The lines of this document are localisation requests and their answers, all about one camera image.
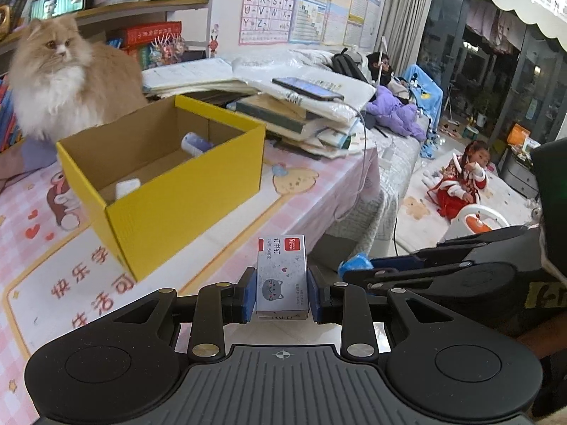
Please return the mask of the row of colourful books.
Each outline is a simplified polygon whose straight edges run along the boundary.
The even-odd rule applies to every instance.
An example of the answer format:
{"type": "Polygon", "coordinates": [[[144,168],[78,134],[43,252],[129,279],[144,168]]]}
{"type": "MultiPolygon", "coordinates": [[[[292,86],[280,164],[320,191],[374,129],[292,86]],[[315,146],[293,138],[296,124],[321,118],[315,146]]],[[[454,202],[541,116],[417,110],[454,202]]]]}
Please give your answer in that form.
{"type": "Polygon", "coordinates": [[[1,77],[0,101],[0,152],[3,153],[22,140],[22,131],[20,131],[15,116],[8,75],[1,77]]]}

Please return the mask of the pink checkered tablecloth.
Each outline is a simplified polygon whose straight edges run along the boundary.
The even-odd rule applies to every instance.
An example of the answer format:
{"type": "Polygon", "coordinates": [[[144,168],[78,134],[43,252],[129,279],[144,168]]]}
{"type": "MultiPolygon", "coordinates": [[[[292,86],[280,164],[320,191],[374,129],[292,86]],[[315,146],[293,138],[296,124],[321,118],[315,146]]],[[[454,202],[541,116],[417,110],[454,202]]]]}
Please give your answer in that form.
{"type": "Polygon", "coordinates": [[[311,248],[378,184],[378,153],[314,160],[267,145],[252,197],[252,154],[241,139],[107,205],[72,163],[84,199],[64,229],[48,204],[62,193],[52,165],[1,196],[1,420],[37,416],[25,364],[43,344],[160,288],[186,294],[235,281],[257,261],[259,239],[300,234],[311,248]]]}

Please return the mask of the smartphone showing video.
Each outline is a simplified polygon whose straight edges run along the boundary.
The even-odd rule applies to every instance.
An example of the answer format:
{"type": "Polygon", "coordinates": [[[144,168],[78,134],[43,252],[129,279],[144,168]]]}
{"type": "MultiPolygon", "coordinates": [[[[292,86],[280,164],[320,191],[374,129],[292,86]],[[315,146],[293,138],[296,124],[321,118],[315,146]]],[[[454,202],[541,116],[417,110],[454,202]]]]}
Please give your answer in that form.
{"type": "Polygon", "coordinates": [[[30,19],[49,19],[85,9],[85,0],[35,0],[30,19]]]}

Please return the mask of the yellow cardboard box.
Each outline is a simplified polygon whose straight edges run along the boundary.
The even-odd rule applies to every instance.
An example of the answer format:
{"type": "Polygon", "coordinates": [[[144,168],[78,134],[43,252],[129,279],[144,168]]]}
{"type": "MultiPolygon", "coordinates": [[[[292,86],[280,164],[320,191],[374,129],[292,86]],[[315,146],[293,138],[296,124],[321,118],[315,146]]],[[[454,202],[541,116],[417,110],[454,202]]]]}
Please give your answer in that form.
{"type": "Polygon", "coordinates": [[[58,141],[65,177],[107,249],[136,280],[259,192],[262,122],[183,95],[58,141]],[[192,157],[195,132],[214,147],[192,157]],[[115,184],[141,187],[115,200],[115,184]]]}

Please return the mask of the child in red dress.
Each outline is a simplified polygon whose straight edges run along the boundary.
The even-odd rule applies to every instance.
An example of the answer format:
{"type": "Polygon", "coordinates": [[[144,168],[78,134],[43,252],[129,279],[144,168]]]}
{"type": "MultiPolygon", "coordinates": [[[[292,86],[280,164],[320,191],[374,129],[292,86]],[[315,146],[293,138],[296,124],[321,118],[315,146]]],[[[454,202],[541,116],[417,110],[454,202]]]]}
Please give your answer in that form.
{"type": "Polygon", "coordinates": [[[490,161],[488,145],[473,141],[462,154],[453,154],[448,164],[435,175],[425,173],[422,181],[437,212],[451,222],[462,208],[479,201],[487,184],[485,168],[490,161]]]}

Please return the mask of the black smartphone on books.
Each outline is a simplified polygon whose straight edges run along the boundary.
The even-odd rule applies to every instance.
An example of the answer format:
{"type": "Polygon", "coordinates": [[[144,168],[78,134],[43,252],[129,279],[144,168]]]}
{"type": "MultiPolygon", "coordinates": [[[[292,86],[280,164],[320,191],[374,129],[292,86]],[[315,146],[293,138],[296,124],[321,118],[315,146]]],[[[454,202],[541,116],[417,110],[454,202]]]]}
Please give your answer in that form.
{"type": "Polygon", "coordinates": [[[343,101],[344,96],[333,92],[321,85],[316,85],[309,83],[298,78],[293,77],[283,77],[283,78],[273,78],[272,83],[275,85],[282,86],[285,89],[294,91],[298,94],[304,95],[314,100],[322,102],[333,102],[333,101],[343,101]]]}

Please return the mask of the white blue roll in box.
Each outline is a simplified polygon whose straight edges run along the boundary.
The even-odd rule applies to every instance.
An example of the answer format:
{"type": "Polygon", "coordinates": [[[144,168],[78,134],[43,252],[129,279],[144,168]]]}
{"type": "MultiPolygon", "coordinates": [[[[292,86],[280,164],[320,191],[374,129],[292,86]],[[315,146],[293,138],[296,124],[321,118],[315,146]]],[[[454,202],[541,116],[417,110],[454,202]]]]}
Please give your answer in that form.
{"type": "Polygon", "coordinates": [[[193,131],[185,134],[181,142],[181,149],[192,157],[199,157],[213,147],[212,143],[193,131]]]}

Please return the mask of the fluffy orange white cat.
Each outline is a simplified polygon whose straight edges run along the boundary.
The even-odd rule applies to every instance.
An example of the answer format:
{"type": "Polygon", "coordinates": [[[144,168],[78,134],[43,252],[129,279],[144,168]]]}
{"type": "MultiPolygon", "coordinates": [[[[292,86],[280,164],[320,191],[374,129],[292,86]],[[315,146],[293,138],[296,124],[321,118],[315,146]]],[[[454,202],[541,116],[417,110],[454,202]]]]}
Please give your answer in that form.
{"type": "Polygon", "coordinates": [[[84,39],[71,15],[22,30],[8,79],[20,130],[36,140],[55,143],[147,104],[135,59],[84,39]]]}

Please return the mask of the white red staple box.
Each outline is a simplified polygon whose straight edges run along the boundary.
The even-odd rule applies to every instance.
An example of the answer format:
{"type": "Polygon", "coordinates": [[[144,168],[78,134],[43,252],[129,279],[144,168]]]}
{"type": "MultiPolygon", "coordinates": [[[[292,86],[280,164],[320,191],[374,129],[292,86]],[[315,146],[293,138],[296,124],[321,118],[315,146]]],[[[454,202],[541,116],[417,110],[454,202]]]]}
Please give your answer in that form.
{"type": "Polygon", "coordinates": [[[307,256],[303,235],[259,238],[256,313],[270,321],[309,315],[307,256]]]}

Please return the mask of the alphabet wall poster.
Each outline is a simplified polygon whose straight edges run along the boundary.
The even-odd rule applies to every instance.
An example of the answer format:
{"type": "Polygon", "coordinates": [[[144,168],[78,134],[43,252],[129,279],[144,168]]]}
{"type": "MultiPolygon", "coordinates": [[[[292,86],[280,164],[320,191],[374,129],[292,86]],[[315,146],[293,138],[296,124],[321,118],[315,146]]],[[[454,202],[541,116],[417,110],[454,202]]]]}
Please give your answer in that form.
{"type": "Polygon", "coordinates": [[[242,0],[239,45],[288,42],[296,0],[242,0]]]}

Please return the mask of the white USB charger plug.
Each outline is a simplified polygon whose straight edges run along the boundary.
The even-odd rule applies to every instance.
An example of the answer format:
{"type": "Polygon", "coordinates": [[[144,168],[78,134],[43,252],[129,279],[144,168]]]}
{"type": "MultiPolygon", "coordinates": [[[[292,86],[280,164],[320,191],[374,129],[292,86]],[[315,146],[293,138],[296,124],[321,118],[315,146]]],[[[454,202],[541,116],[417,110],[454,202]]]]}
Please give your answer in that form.
{"type": "Polygon", "coordinates": [[[139,178],[119,181],[114,187],[115,200],[120,200],[125,196],[128,196],[135,190],[139,189],[139,187],[141,187],[141,181],[139,178]]]}

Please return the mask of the purple plush toy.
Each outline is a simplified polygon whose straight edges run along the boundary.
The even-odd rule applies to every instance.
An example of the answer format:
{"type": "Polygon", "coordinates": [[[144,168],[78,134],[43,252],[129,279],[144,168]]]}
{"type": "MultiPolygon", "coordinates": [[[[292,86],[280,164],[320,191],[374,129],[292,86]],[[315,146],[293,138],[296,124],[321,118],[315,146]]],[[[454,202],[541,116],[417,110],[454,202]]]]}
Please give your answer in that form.
{"type": "Polygon", "coordinates": [[[412,136],[420,142],[426,140],[425,130],[417,123],[416,105],[403,104],[385,86],[377,87],[375,99],[366,105],[366,113],[373,116],[379,126],[402,137],[412,136]]]}

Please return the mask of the red game box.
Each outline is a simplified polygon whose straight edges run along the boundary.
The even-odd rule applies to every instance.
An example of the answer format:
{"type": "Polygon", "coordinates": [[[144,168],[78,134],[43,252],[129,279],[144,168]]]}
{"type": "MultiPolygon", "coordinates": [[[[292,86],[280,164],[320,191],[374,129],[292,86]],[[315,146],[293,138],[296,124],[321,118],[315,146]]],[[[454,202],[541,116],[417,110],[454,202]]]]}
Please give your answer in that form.
{"type": "Polygon", "coordinates": [[[131,48],[156,39],[175,38],[182,34],[182,27],[181,21],[153,22],[122,29],[117,37],[122,40],[122,47],[131,48]]]}

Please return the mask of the wooden shelf unit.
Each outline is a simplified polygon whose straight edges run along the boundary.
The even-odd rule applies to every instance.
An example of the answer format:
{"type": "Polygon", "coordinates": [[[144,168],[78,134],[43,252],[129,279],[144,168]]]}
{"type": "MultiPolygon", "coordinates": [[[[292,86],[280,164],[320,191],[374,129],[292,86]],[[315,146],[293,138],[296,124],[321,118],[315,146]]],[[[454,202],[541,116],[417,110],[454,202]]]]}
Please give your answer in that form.
{"type": "Polygon", "coordinates": [[[79,27],[105,26],[111,31],[122,27],[128,20],[135,24],[142,22],[169,21],[175,19],[176,12],[196,11],[208,8],[208,0],[150,0],[124,2],[96,7],[78,12],[76,21],[79,27]]]}

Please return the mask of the blue packet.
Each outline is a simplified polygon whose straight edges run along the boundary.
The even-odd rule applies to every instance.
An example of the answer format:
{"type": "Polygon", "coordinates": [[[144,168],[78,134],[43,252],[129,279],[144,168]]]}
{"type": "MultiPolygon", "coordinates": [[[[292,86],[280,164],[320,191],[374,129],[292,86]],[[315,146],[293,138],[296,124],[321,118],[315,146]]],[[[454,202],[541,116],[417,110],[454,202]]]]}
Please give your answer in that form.
{"type": "Polygon", "coordinates": [[[337,274],[340,277],[346,275],[347,272],[368,271],[374,268],[372,262],[364,252],[359,252],[350,259],[340,263],[337,274]]]}

